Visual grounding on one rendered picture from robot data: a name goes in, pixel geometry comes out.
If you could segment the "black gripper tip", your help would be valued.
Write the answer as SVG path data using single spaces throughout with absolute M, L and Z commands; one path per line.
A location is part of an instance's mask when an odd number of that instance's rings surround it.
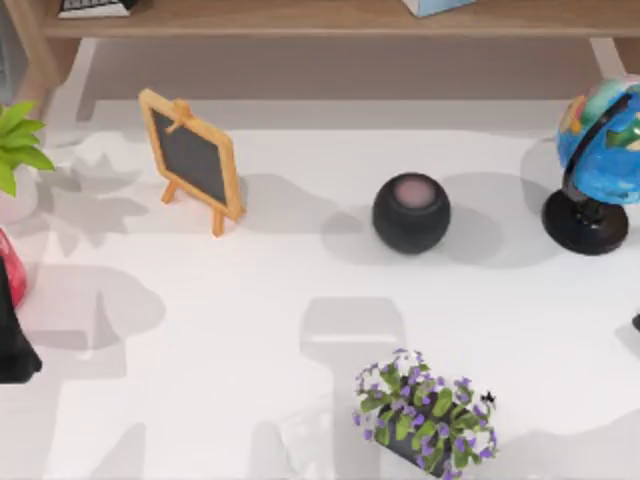
M 7 268 L 0 256 L 0 385 L 25 384 L 42 367 L 41 358 L 19 323 Z

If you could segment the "wooden shelf unit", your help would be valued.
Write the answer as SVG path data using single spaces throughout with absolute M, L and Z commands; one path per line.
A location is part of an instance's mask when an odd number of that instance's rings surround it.
M 241 73 L 239 46 L 268 53 L 302 45 L 297 67 L 326 50 L 342 62 L 361 43 L 418 38 L 609 38 L 623 65 L 640 73 L 640 0 L 475 0 L 420 19 L 401 0 L 139 0 L 128 17 L 63 20 L 59 0 L 0 0 L 26 51 L 39 96 L 68 79 L 80 45 L 116 49 L 109 77 L 167 89 L 171 81 L 204 95 L 215 74 Z

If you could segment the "blue globe on black stand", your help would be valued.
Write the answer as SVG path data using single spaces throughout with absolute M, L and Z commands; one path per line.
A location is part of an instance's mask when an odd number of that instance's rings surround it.
M 541 220 L 561 247 L 598 256 L 629 232 L 625 208 L 640 205 L 640 75 L 606 79 L 574 98 L 557 130 L 561 186 Z

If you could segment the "wooden framed blackboard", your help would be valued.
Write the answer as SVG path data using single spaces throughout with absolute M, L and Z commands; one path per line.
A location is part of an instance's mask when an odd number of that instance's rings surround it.
M 222 236 L 226 221 L 246 213 L 231 137 L 184 100 L 146 88 L 138 101 L 157 171 L 167 180 L 161 201 L 172 202 L 179 190 L 202 201 L 212 213 L 212 234 Z

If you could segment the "red object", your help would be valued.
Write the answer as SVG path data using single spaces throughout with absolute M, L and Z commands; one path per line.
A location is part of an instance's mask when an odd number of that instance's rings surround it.
M 0 256 L 4 260 L 12 303 L 14 307 L 21 305 L 28 286 L 27 273 L 9 237 L 0 228 Z

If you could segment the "round black speaker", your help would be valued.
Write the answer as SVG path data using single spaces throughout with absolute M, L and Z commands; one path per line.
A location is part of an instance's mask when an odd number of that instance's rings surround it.
M 372 205 L 372 225 L 391 250 L 420 255 L 446 235 L 452 217 L 448 194 L 434 178 L 404 172 L 387 180 Z

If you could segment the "green plant in white pot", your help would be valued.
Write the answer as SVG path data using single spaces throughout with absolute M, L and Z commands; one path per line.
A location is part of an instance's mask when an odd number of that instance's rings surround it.
M 31 216 L 38 205 L 35 171 L 55 170 L 38 136 L 45 123 L 30 117 L 34 107 L 32 101 L 0 105 L 0 224 Z

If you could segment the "black and white keyboard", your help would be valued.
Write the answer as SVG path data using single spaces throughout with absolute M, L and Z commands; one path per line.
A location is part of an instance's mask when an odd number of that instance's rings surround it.
M 139 0 L 61 0 L 58 19 L 128 17 Z

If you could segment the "light blue box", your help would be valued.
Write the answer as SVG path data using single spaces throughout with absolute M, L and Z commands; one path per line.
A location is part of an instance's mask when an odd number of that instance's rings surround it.
M 426 18 L 443 12 L 466 7 L 476 0 L 401 0 L 416 18 Z

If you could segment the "purple flower plant black pot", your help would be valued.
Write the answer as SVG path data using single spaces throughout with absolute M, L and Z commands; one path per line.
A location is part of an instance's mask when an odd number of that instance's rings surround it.
M 476 394 L 466 376 L 434 373 L 418 350 L 397 348 L 390 361 L 362 368 L 354 393 L 352 421 L 363 438 L 438 480 L 460 480 L 498 453 L 494 395 Z

